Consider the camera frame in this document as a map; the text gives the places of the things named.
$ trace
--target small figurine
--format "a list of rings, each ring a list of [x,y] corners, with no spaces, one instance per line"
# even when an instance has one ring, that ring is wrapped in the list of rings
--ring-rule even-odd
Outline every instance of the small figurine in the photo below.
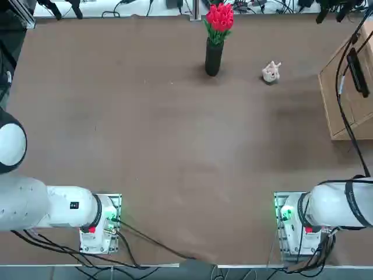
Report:
[[[281,62],[275,64],[271,61],[266,68],[262,70],[263,80],[268,84],[271,85],[280,79],[279,74],[279,67],[281,66]]]

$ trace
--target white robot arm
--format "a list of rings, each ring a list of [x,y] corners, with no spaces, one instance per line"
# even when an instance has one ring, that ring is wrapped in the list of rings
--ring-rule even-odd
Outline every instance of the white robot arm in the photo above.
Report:
[[[109,196],[76,186],[46,186],[34,178],[0,175],[0,230],[79,228],[80,250],[116,251],[117,208]]]
[[[290,194],[281,208],[290,254],[312,255],[322,227],[364,228],[373,225],[373,178],[321,183],[311,192]]]

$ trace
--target black vase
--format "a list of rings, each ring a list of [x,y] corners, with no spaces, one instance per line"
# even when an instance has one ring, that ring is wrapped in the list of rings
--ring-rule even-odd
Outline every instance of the black vase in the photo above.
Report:
[[[212,77],[216,76],[219,72],[223,47],[224,42],[219,45],[215,45],[211,42],[210,38],[207,38],[205,70],[206,73]]]

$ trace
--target wooden cabinet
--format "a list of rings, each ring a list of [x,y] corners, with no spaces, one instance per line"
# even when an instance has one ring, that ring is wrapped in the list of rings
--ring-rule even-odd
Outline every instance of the wooden cabinet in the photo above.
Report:
[[[367,21],[359,32],[359,37],[354,47],[356,50],[362,45],[373,31],[373,22]],[[340,57],[348,39],[334,53],[326,67],[319,74],[321,95],[323,98],[326,119],[332,140],[348,140],[349,136],[344,127],[339,106],[337,103],[335,78]],[[373,38],[359,52],[358,57],[363,69],[365,80],[370,89],[370,95],[363,98],[356,91],[351,73],[347,70],[344,80],[341,103],[345,115],[357,139],[373,139]],[[347,66],[346,58],[343,60],[340,77]]]

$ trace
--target flower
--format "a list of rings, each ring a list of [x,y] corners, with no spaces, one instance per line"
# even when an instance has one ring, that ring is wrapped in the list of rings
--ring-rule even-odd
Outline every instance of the flower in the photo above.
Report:
[[[231,4],[219,3],[218,6],[210,5],[210,11],[206,15],[205,25],[209,32],[209,38],[213,44],[222,43],[230,33],[234,23]]]
[[[223,3],[219,3],[218,7],[210,5],[210,11],[206,15],[206,20],[216,31],[224,32],[231,29],[234,21],[231,4],[224,5]]]
[[[211,13],[211,12],[208,12],[207,15],[206,15],[206,20],[208,23],[212,23],[212,21],[214,20],[214,14]]]

